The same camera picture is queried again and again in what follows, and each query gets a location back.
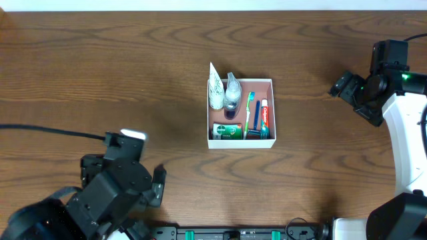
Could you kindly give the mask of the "green Dettol soap box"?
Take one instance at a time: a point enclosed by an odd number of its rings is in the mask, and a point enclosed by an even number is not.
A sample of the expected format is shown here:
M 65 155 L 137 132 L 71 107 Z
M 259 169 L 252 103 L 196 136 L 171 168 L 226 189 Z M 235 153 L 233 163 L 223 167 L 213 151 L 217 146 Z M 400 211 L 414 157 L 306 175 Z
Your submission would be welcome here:
M 214 123 L 212 138 L 213 140 L 242 140 L 242 125 Z

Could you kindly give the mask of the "Colgate toothpaste tube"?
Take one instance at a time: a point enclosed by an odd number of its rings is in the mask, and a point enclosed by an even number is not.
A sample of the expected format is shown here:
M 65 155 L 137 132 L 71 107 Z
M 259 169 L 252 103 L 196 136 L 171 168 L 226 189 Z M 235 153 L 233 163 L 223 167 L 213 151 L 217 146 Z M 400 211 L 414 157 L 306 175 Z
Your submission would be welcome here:
M 270 138 L 269 117 L 268 117 L 268 100 L 263 99 L 261 102 L 261 139 Z

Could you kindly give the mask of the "green white toothbrush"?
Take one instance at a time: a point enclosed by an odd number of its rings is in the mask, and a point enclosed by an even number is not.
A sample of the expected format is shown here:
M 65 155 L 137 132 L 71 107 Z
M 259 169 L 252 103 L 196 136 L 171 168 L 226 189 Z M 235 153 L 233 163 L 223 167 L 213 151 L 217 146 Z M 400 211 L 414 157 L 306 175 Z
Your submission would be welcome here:
M 244 136 L 243 136 L 243 140 L 246 140 L 247 138 L 247 134 L 248 134 L 248 130 L 249 130 L 249 121 L 250 121 L 250 103 L 254 100 L 255 97 L 255 93 L 254 92 L 249 92 L 248 93 L 248 98 L 247 98 L 247 103 L 246 103 L 246 123 L 245 123 L 245 128 L 244 128 Z

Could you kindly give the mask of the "blue disposable razor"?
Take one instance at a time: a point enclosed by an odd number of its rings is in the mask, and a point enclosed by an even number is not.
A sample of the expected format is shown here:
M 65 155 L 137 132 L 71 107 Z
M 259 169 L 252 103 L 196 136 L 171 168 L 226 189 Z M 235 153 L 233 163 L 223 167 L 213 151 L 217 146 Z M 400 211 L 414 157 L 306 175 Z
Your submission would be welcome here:
M 259 114 L 260 114 L 260 100 L 257 100 L 256 112 L 254 115 L 254 124 L 253 124 L 253 128 L 248 130 L 248 134 L 247 134 L 248 139 L 259 139 L 261 136 L 261 131 L 257 129 L 258 121 L 259 121 Z

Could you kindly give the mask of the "cream box with pink inside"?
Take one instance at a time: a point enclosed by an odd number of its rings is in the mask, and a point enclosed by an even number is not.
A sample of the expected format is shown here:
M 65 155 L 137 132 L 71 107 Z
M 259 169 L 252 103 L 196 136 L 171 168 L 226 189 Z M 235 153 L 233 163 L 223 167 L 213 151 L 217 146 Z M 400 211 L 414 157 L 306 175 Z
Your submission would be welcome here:
M 242 87 L 242 100 L 240 109 L 234 119 L 226 119 L 224 110 L 214 110 L 209 106 L 209 97 L 207 96 L 207 145 L 209 149 L 269 149 L 277 139 L 276 134 L 276 115 L 274 104 L 274 86 L 272 79 L 238 79 Z M 270 130 L 269 139 L 246 139 L 246 140 L 220 140 L 213 139 L 212 129 L 214 123 L 223 125 L 241 124 L 242 131 L 246 126 L 246 105 L 249 92 L 254 92 L 254 100 L 250 102 L 250 121 L 248 129 L 253 129 L 254 117 L 256 115 L 256 103 L 263 99 L 268 101 L 268 125 Z

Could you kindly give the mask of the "clear blue soap pump bottle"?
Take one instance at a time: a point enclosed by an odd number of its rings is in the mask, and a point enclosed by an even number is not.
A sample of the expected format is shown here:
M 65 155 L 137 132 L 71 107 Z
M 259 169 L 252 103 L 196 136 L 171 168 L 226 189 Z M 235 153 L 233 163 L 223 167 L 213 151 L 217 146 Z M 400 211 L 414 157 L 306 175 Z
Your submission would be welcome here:
M 228 73 L 228 82 L 224 96 L 224 115 L 232 120 L 238 114 L 241 105 L 242 87 L 232 72 Z

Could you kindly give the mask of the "white Pantene tube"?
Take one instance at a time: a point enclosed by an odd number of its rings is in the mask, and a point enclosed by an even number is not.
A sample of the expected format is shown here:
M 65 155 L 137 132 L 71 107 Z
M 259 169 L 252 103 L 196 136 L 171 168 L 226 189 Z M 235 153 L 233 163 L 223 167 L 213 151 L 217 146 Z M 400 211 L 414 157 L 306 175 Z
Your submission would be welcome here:
M 212 62 L 209 63 L 208 102 L 213 110 L 224 107 L 224 84 Z

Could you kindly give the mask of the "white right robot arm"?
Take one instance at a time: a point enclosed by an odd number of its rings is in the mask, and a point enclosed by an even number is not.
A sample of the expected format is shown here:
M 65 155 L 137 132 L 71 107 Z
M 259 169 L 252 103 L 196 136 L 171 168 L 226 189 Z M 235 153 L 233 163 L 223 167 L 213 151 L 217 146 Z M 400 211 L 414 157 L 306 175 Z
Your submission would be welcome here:
M 387 69 L 363 79 L 345 72 L 329 94 L 349 103 L 392 143 L 394 197 L 365 219 L 337 218 L 331 239 L 426 238 L 426 76 Z

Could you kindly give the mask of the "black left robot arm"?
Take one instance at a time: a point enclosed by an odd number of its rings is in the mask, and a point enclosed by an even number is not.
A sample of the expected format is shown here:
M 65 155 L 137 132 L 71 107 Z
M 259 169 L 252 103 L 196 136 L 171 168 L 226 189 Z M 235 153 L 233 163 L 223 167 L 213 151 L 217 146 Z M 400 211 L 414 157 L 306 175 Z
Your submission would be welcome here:
M 98 160 L 81 187 L 64 187 L 12 214 L 2 239 L 107 239 L 113 232 L 145 239 L 144 224 L 129 215 L 159 207 L 167 171 L 153 173 L 137 160 Z

